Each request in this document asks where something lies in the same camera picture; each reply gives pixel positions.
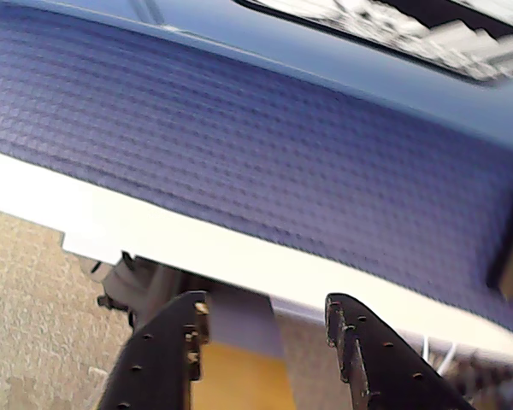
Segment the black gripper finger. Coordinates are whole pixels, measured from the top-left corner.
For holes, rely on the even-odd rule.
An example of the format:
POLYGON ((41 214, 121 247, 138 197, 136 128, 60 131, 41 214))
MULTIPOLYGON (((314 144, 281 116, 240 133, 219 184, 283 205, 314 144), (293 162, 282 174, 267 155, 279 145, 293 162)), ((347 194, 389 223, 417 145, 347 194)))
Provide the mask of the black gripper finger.
POLYGON ((470 409, 464 400, 391 326, 358 299, 326 297, 327 344, 350 386, 354 409, 470 409))
POLYGON ((209 342, 205 291, 187 291, 161 307, 127 340, 97 409, 192 408, 201 378, 201 348, 209 342))

